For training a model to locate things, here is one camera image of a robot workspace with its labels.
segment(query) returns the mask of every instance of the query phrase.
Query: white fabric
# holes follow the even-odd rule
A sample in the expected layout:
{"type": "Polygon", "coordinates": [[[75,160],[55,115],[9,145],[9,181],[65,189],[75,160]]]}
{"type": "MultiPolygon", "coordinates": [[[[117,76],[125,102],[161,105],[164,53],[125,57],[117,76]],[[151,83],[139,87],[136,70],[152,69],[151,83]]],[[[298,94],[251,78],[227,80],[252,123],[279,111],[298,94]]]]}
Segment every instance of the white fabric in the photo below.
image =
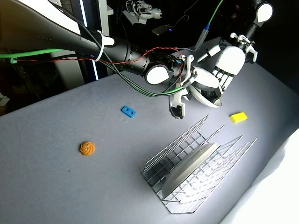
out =
{"type": "Polygon", "coordinates": [[[284,142],[221,224],[299,224],[298,145],[299,129],[284,142]]]}

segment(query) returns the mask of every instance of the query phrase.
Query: gray table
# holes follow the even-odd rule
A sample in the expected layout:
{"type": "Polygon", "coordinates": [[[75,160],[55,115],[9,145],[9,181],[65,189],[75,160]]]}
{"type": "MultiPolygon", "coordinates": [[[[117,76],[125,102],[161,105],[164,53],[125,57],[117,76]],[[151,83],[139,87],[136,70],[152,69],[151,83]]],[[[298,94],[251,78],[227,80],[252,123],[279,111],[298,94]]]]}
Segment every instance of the gray table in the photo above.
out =
{"type": "MultiPolygon", "coordinates": [[[[205,66],[212,64],[209,60],[205,66]]],[[[298,95],[258,64],[243,67],[222,102],[221,108],[213,109],[193,99],[187,103],[186,117],[175,120],[167,98],[143,96],[113,75],[0,117],[0,223],[220,222],[299,127],[298,95]],[[136,117],[124,115],[124,105],[135,109],[136,117]],[[240,111],[249,119],[233,124],[229,115],[240,111]],[[226,124],[216,141],[241,134],[244,142],[255,137],[258,141],[199,211],[170,215],[141,170],[149,158],[207,114],[204,135],[226,124]],[[89,157],[78,151],[87,140],[98,148],[89,157]]]]}

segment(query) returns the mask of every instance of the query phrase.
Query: yellow block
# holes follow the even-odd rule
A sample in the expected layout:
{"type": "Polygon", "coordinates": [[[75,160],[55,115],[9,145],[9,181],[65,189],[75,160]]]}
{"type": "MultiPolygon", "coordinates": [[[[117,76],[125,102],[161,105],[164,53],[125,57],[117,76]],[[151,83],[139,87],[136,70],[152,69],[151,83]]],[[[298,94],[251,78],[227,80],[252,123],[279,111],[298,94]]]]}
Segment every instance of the yellow block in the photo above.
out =
{"type": "Polygon", "coordinates": [[[238,122],[244,121],[244,120],[246,120],[248,118],[247,115],[244,112],[236,113],[236,114],[233,114],[233,115],[231,115],[229,117],[230,117],[230,119],[234,123],[238,123],[238,122]]]}

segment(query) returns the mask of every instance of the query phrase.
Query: wire dish rack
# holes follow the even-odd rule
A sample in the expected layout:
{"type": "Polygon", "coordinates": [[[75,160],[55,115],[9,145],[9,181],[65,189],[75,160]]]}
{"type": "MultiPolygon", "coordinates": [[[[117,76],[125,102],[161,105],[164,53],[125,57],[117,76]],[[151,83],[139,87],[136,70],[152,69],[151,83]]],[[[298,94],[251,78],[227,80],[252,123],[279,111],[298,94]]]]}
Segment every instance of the wire dish rack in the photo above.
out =
{"type": "Polygon", "coordinates": [[[171,214],[194,213],[257,140],[256,138],[235,149],[238,141],[243,138],[241,135],[221,145],[170,195],[163,199],[162,187],[169,173],[194,149],[209,143],[208,141],[224,127],[220,127],[205,138],[199,130],[207,118],[208,115],[145,164],[143,177],[171,214]]]}

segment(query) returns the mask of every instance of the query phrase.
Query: white plate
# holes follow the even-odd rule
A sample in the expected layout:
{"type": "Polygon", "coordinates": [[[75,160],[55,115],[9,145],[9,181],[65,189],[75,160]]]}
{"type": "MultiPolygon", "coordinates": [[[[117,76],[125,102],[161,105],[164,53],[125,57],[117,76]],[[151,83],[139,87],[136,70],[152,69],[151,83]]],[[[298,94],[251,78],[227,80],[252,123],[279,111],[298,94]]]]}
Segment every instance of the white plate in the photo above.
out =
{"type": "Polygon", "coordinates": [[[220,147],[218,143],[209,143],[199,146],[181,163],[175,167],[167,177],[163,187],[162,196],[165,199],[171,194],[188,176],[190,176],[216,149],[220,147]]]}

